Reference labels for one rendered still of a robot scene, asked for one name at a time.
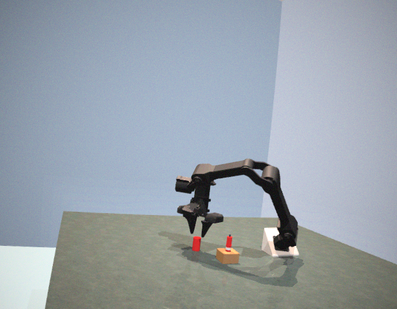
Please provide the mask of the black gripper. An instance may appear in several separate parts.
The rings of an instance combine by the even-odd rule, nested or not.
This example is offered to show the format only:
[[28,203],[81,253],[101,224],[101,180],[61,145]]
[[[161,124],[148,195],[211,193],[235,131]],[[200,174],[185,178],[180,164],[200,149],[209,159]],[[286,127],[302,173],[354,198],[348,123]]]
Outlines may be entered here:
[[[194,195],[194,198],[192,198],[192,200],[194,200],[194,203],[198,203],[198,201],[200,201],[202,203],[203,214],[201,214],[200,216],[205,217],[205,219],[201,221],[202,222],[202,238],[203,238],[206,235],[207,231],[209,230],[210,226],[212,226],[213,223],[223,222],[224,217],[222,214],[217,213],[217,212],[208,213],[209,212],[208,203],[211,202],[211,199],[209,199],[209,197],[201,197],[201,196]],[[177,213],[182,214],[182,209],[185,206],[186,205],[179,206],[177,208]],[[193,232],[195,230],[197,216],[195,216],[195,218],[193,218],[193,219],[189,219],[187,217],[185,217],[185,218],[188,221],[190,233],[193,234]]]

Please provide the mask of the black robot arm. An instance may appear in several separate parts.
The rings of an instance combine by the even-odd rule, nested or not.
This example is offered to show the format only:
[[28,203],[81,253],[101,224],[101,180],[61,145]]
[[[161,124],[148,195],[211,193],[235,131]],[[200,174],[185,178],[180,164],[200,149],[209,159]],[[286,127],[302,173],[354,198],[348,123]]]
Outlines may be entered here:
[[[263,171],[262,176],[260,177],[254,169]],[[280,173],[277,167],[250,158],[220,165],[198,164],[191,178],[177,176],[175,191],[187,194],[195,191],[195,196],[209,197],[211,185],[216,185],[214,180],[240,175],[248,176],[254,184],[270,195],[279,217],[276,226],[279,234],[273,236],[275,250],[289,252],[289,247],[296,246],[298,222],[287,207],[280,187]],[[190,204],[182,209],[182,214],[189,219],[199,217],[203,214],[202,203],[200,201],[194,203],[194,200],[191,200]]]

